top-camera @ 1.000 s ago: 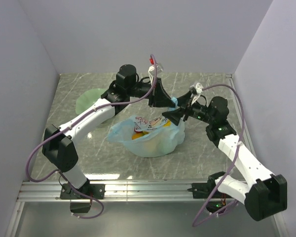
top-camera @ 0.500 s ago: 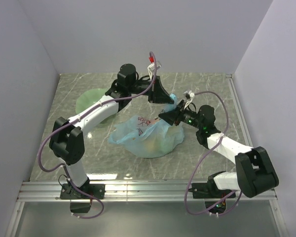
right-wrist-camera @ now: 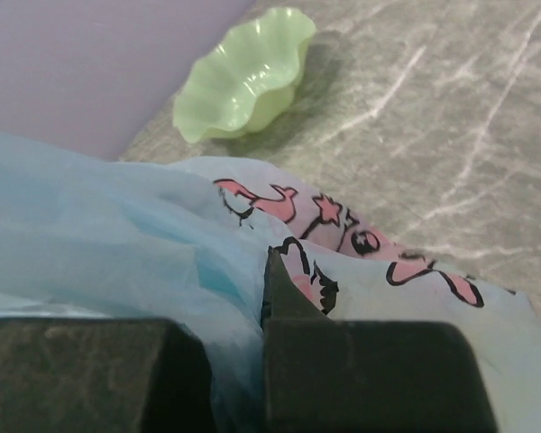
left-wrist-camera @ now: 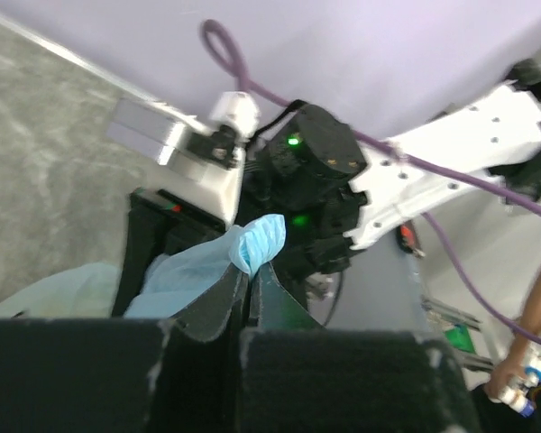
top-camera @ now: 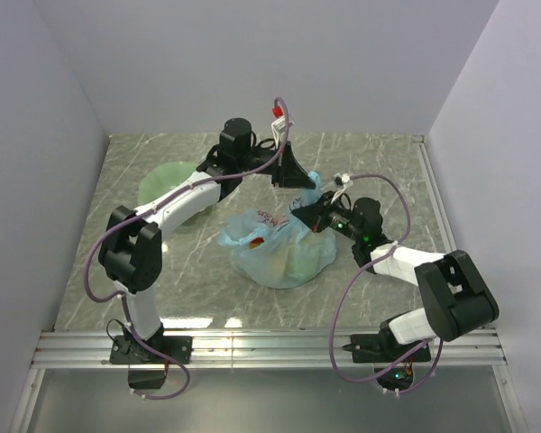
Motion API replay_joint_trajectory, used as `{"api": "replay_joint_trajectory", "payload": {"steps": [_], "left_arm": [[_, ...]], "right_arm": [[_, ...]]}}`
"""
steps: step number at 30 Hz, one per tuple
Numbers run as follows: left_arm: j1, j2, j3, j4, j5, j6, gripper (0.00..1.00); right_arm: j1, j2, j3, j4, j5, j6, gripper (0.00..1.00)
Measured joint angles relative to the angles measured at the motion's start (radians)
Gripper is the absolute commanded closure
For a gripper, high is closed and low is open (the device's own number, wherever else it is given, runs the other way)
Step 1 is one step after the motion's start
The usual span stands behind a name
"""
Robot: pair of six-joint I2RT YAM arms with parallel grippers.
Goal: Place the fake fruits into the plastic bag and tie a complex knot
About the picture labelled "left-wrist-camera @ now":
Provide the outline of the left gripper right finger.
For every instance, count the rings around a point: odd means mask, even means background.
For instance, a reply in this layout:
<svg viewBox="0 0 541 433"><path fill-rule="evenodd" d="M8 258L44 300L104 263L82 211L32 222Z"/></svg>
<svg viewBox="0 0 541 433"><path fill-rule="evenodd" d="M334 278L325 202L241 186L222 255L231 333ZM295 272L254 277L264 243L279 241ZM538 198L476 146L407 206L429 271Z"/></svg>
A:
<svg viewBox="0 0 541 433"><path fill-rule="evenodd" d="M270 263L252 280L247 326L282 331L323 328L281 285Z"/></svg>

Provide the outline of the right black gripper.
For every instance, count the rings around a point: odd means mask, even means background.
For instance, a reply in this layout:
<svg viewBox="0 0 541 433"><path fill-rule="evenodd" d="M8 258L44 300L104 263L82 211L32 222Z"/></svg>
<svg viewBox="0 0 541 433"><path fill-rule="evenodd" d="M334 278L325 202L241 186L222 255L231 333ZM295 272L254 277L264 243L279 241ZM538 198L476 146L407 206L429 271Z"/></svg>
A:
<svg viewBox="0 0 541 433"><path fill-rule="evenodd" d="M368 203L350 182L368 162L351 127L322 107L292 103L277 121L282 127L245 166L241 222L284 216L286 241L272 262L288 280L343 271L354 245L346 232Z"/></svg>

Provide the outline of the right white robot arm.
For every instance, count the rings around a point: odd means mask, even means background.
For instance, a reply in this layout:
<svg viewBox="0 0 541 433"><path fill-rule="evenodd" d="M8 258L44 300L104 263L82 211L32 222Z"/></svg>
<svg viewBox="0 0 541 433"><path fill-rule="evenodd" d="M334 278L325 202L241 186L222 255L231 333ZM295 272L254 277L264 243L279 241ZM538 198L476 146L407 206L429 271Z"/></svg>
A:
<svg viewBox="0 0 541 433"><path fill-rule="evenodd" d="M258 126L242 91L226 92L202 124L161 101L122 100L109 134L147 155L155 187L130 196L127 243L112 312L122 316L150 265L266 214L286 243L273 260L290 290L353 256L406 220L486 187L531 205L541 188L541 73L516 64L485 96L384 142L362 138L323 107L289 103Z"/></svg>

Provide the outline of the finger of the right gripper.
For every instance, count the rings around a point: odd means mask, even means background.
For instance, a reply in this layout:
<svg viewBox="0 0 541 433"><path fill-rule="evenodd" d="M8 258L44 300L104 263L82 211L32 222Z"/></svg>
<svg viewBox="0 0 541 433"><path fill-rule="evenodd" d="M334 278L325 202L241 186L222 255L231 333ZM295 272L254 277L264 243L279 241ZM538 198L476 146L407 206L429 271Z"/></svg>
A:
<svg viewBox="0 0 541 433"><path fill-rule="evenodd" d="M161 254L174 255L222 235L225 223L165 189L138 188L129 196L130 211L122 274L112 308L124 315L140 294L146 272Z"/></svg>

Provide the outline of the light blue plastic bag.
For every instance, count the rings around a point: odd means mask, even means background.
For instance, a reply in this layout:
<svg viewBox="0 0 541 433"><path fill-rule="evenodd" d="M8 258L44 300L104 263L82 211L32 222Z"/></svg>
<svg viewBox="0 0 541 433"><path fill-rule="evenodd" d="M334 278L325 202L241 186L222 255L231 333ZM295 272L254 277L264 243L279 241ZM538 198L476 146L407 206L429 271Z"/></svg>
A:
<svg viewBox="0 0 541 433"><path fill-rule="evenodd" d="M167 318L211 288L229 265L253 277L282 249L284 216L233 226L216 240L182 253L159 255L143 274L140 294L126 302L126 318ZM0 318L106 318L117 299L119 270L89 263L53 274L0 302Z"/></svg>

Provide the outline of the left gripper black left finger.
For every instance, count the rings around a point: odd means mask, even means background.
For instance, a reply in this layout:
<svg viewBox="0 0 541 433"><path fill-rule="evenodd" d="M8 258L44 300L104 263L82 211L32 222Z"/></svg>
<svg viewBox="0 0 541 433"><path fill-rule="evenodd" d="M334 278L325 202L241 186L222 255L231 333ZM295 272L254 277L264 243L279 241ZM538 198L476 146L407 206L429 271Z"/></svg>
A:
<svg viewBox="0 0 541 433"><path fill-rule="evenodd" d="M172 318L147 432L233 432L249 279L230 265Z"/></svg>

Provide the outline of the person's hand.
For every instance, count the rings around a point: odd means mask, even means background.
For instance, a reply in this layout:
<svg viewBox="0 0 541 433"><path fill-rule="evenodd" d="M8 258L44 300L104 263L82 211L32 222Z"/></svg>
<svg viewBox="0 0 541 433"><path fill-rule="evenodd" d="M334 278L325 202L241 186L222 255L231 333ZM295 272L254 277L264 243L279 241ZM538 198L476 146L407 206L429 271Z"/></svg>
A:
<svg viewBox="0 0 541 433"><path fill-rule="evenodd" d="M508 386L509 381L516 376L523 376L522 362L525 353L511 353L496 365L490 379L484 384L484 390L490 399L497 400L500 392Z"/></svg>

